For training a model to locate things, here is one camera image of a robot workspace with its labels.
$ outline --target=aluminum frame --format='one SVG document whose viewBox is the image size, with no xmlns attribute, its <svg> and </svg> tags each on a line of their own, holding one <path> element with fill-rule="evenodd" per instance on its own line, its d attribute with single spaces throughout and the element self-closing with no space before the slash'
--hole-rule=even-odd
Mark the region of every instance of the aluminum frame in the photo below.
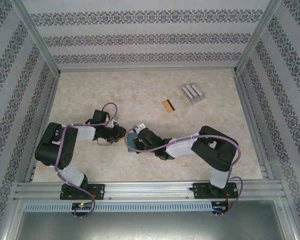
<svg viewBox="0 0 300 240">
<path fill-rule="evenodd" d="M 241 54 L 241 57 L 236 65 L 236 72 L 240 73 L 242 69 L 245 67 L 250 55 L 254 51 L 258 41 L 260 40 L 262 34 L 264 33 L 265 29 L 267 28 L 268 23 L 270 22 L 271 18 L 273 17 L 275 11 L 277 10 L 281 0 L 270 0 L 264 13 L 261 16 L 261 19 L 254 29 L 253 34 L 250 37 L 246 47 Z"/>
<path fill-rule="evenodd" d="M 249 132 L 250 132 L 251 140 L 253 143 L 253 147 L 254 147 L 257 159 L 259 161 L 259 164 L 264 166 L 265 172 L 266 172 L 266 177 L 268 179 L 273 180 L 275 178 L 272 173 L 270 163 L 267 158 L 267 154 L 266 154 L 265 148 L 263 146 L 263 142 L 262 142 L 260 134 L 259 134 L 257 123 L 254 118 L 254 114 L 253 114 L 252 108 L 250 106 L 249 99 L 248 99 L 246 90 L 244 88 L 243 81 L 239 74 L 233 73 L 232 76 L 233 76 L 234 84 L 236 87 L 236 91 L 237 91 L 239 99 L 240 99 L 240 103 L 242 106 L 245 121 L 246 121 L 246 124 L 247 124 Z"/>
<path fill-rule="evenodd" d="M 238 188 L 240 181 L 234 180 Z M 208 183 L 208 181 L 171 181 L 171 182 L 92 182 L 105 184 L 104 200 L 98 203 L 153 203 L 153 202 L 202 202 L 195 199 L 189 190 L 193 183 Z M 61 182 L 18 183 L 3 231 L 2 240 L 16 239 L 25 206 L 27 203 L 78 203 L 78 201 L 60 200 Z M 217 201 L 222 199 L 204 199 Z M 299 240 L 300 235 L 294 222 L 285 191 L 280 180 L 244 180 L 239 201 L 271 200 L 275 204 L 282 231 L 286 240 Z"/>
<path fill-rule="evenodd" d="M 14 9 L 18 13 L 19 17 L 21 18 L 23 24 L 25 25 L 26 29 L 28 30 L 29 34 L 31 35 L 34 43 L 37 45 L 40 53 L 42 54 L 44 60 L 48 64 L 51 72 L 54 76 L 58 76 L 60 70 L 58 65 L 50 53 L 48 46 L 41 36 L 34 20 L 32 19 L 30 13 L 28 12 L 24 1 L 23 0 L 11 0 L 11 4 L 13 5 Z"/>
</svg>

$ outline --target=damask wallpaper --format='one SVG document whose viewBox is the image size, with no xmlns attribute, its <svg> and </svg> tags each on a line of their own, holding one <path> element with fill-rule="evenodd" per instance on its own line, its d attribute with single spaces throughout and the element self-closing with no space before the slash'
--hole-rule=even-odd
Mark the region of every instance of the damask wallpaper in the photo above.
<svg viewBox="0 0 300 240">
<path fill-rule="evenodd" d="M 25 179 L 55 76 L 9 0 L 0 0 L 0 225 Z"/>
<path fill-rule="evenodd" d="M 300 232 L 300 0 L 284 0 L 241 77 Z"/>
<path fill-rule="evenodd" d="M 25 0 L 61 70 L 235 67 L 269 0 Z"/>
</svg>

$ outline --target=metal bar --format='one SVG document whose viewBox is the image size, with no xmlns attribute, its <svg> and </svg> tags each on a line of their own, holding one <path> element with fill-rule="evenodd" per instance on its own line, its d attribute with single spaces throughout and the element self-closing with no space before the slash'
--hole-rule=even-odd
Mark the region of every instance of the metal bar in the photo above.
<svg viewBox="0 0 300 240">
<path fill-rule="evenodd" d="M 257 45 L 259 39 L 261 38 L 264 30 L 266 29 L 268 23 L 270 22 L 280 2 L 281 0 L 270 0 L 268 6 L 264 10 L 264 13 L 261 16 L 258 25 L 256 26 L 253 34 L 251 35 L 251 38 L 249 39 L 249 42 L 244 48 L 243 53 L 238 61 L 238 64 L 236 65 L 237 74 L 241 73 L 242 69 L 245 67 L 246 62 L 250 58 L 251 53 L 255 49 L 255 46 Z"/>
<path fill-rule="evenodd" d="M 24 213 L 25 204 L 23 202 L 13 202 L 10 208 L 7 221 L 4 226 L 1 240 L 13 240 L 17 238 L 20 223 Z"/>
<path fill-rule="evenodd" d="M 105 67 L 105 68 L 69 68 L 61 69 L 61 73 L 79 72 L 121 72 L 121 71 L 179 71 L 179 70 L 231 70 L 234 67 L 228 66 L 189 66 L 189 67 Z"/>
<path fill-rule="evenodd" d="M 255 149 L 255 153 L 260 162 L 264 164 L 267 176 L 270 180 L 274 179 L 273 173 L 271 171 L 270 163 L 267 158 L 267 154 L 265 148 L 263 146 L 261 137 L 259 135 L 258 126 L 256 120 L 254 118 L 254 114 L 252 112 L 251 106 L 249 104 L 248 96 L 243 86 L 243 82 L 240 75 L 233 75 L 234 83 L 236 90 L 238 92 L 238 96 L 241 102 L 242 110 L 244 113 L 245 121 L 248 126 L 250 136 L 252 139 L 252 143 Z"/>
<path fill-rule="evenodd" d="M 264 164 L 264 163 L 259 163 L 259 167 L 260 167 L 260 170 L 261 170 L 261 174 L 262 174 L 263 179 L 269 179 L 269 178 L 268 178 L 267 171 L 266 171 L 265 164 Z"/>
<path fill-rule="evenodd" d="M 105 184 L 104 200 L 99 202 L 180 202 L 202 201 L 194 199 L 189 190 L 193 183 L 208 181 L 179 182 L 93 182 Z M 240 188 L 239 181 L 232 181 Z M 19 183 L 14 194 L 14 201 L 22 202 L 63 202 L 59 199 L 62 183 Z M 280 180 L 244 180 L 240 200 L 276 200 L 285 198 Z M 222 199 L 205 199 L 221 201 Z"/>
<path fill-rule="evenodd" d="M 286 240 L 300 240 L 295 220 L 286 199 L 274 200 L 276 213 Z"/>
<path fill-rule="evenodd" d="M 23 0 L 11 0 L 11 3 L 15 8 L 16 12 L 18 13 L 19 17 L 21 18 L 26 29 L 30 33 L 34 43 L 37 45 L 38 49 L 40 50 L 40 53 L 44 57 L 44 60 L 48 64 L 50 70 L 53 72 L 53 75 L 58 76 L 60 70 L 57 66 L 57 63 L 54 60 L 52 54 L 50 53 L 48 46 L 46 45 L 39 30 L 37 29 L 37 26 L 33 21 L 30 13 L 28 12 L 26 6 L 24 5 Z"/>
</svg>

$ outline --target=marble floor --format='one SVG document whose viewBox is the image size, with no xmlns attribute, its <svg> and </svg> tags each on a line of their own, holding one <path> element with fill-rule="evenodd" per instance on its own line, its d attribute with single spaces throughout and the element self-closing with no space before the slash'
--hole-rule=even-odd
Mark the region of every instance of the marble floor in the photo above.
<svg viewBox="0 0 300 240">
<path fill-rule="evenodd" d="M 205 100 L 191 105 L 180 87 L 196 83 Z M 169 99 L 175 111 L 167 113 Z M 119 125 L 143 122 L 162 138 L 181 138 L 208 125 L 235 139 L 242 157 L 232 175 L 262 179 L 257 156 L 230 70 L 108 71 L 62 73 L 49 121 L 84 123 L 95 109 L 114 102 Z M 113 106 L 106 111 L 113 115 Z M 197 155 L 163 161 L 152 153 L 128 152 L 124 142 L 99 146 L 77 142 L 72 160 L 90 182 L 209 180 L 212 168 Z M 60 182 L 54 170 L 37 163 L 34 182 Z"/>
</svg>

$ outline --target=perforated metal strip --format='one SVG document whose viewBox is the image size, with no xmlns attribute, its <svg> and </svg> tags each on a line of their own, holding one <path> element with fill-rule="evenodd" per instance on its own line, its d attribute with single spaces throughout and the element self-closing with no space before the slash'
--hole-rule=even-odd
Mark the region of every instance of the perforated metal strip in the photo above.
<svg viewBox="0 0 300 240">
<path fill-rule="evenodd" d="M 71 202 L 27 203 L 26 213 L 68 213 L 71 212 Z M 94 212 L 193 212 L 212 211 L 211 201 L 195 202 L 98 202 Z"/>
</svg>

